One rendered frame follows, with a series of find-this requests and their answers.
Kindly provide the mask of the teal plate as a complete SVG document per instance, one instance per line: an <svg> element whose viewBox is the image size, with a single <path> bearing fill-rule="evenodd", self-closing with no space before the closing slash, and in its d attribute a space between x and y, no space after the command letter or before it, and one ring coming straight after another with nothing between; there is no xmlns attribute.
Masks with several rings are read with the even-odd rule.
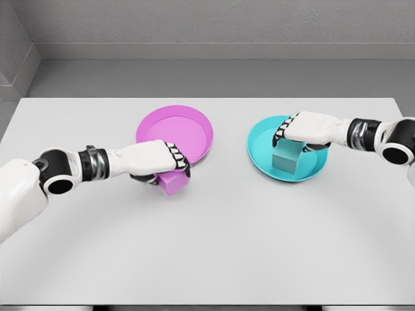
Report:
<svg viewBox="0 0 415 311"><path fill-rule="evenodd" d="M271 178L285 182L301 182L318 175L327 162L328 150L302 152L300 163L295 175L284 173L272 168L272 138L277 128L287 115L276 115L259 121L250 130L247 138L247 150L253 164Z"/></svg>

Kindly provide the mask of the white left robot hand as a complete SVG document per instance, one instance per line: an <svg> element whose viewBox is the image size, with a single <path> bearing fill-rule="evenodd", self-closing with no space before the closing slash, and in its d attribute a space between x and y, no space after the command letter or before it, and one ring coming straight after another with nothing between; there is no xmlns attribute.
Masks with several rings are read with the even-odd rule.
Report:
<svg viewBox="0 0 415 311"><path fill-rule="evenodd" d="M136 143L124 148L131 163L128 172L132 179L157 185L157 174L180 170L191 177L191 164L173 143L162 140Z"/></svg>

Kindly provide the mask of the teal block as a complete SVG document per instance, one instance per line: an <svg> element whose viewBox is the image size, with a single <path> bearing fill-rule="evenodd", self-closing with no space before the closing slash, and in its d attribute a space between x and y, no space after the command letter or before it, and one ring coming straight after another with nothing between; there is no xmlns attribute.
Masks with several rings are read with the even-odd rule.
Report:
<svg viewBox="0 0 415 311"><path fill-rule="evenodd" d="M280 139L272 153L272 168L295 175L300 163L304 144L289 139Z"/></svg>

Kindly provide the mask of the pink plate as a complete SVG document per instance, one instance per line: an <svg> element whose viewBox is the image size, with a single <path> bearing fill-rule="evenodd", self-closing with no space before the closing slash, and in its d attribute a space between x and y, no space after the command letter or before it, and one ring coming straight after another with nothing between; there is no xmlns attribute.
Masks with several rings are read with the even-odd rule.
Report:
<svg viewBox="0 0 415 311"><path fill-rule="evenodd" d="M208 152L213 142L209 119L189 106L164 106L149 113L139 123L136 142L161 139L174 143L182 154L195 164Z"/></svg>

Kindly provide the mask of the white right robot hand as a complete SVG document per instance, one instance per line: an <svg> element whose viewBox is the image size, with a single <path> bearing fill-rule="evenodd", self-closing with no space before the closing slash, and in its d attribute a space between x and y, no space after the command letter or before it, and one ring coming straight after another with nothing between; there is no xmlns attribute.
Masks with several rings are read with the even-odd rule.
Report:
<svg viewBox="0 0 415 311"><path fill-rule="evenodd" d="M331 143L342 145L344 134L341 120L332 115L302 111L284 120L272 138L275 148L280 139L305 143L304 152L329 148Z"/></svg>

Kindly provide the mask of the pink block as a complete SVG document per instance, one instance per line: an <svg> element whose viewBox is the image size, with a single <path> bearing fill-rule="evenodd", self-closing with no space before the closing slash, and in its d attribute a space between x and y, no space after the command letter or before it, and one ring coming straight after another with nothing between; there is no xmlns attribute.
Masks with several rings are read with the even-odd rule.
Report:
<svg viewBox="0 0 415 311"><path fill-rule="evenodd" d="M189 183L189 178L183 171L172 171L158 174L157 181L161 190L172 196Z"/></svg>

